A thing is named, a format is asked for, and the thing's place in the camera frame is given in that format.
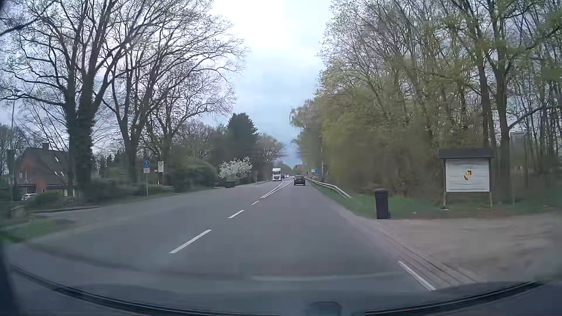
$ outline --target road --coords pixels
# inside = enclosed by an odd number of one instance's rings
[[[60,284],[160,304],[205,294],[426,291],[340,208],[292,179],[219,188],[53,214],[74,228],[8,255]],[[210,300],[197,304],[216,307]]]

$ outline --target red brick house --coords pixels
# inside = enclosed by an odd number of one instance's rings
[[[60,190],[68,196],[69,153],[50,150],[48,143],[42,148],[29,147],[15,162],[14,177],[21,193],[42,193]],[[75,196],[76,184],[70,195]]]

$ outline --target black trash bin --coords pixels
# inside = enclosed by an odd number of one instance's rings
[[[377,206],[377,219],[389,219],[390,212],[388,211],[388,190],[376,189],[375,190],[375,204]]]

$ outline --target white truck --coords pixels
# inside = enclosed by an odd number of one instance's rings
[[[281,168],[273,168],[271,171],[271,180],[273,181],[282,181],[283,177],[281,176]]]

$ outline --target parked car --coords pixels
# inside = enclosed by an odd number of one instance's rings
[[[303,186],[306,185],[305,177],[301,175],[295,175],[293,178],[293,185],[296,186],[297,184],[302,184]]]
[[[29,200],[30,198],[36,196],[37,193],[26,193],[23,195],[23,197],[21,198],[22,200]]]

